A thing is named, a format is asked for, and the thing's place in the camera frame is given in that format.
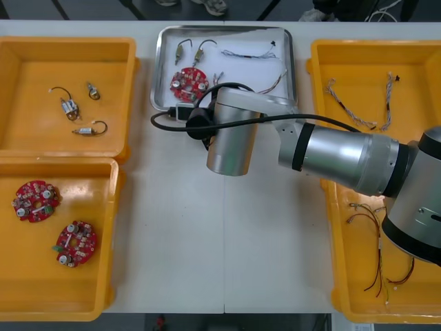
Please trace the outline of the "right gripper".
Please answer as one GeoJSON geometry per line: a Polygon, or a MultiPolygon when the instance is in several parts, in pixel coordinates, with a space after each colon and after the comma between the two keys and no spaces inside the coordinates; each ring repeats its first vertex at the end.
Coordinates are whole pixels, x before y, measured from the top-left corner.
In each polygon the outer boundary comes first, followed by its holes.
{"type": "MultiPolygon", "coordinates": [[[[202,128],[212,125],[212,110],[209,108],[195,108],[192,110],[185,127],[186,128],[202,128]]],[[[212,129],[204,129],[200,131],[188,132],[188,135],[195,140],[210,139],[212,129]]]]}

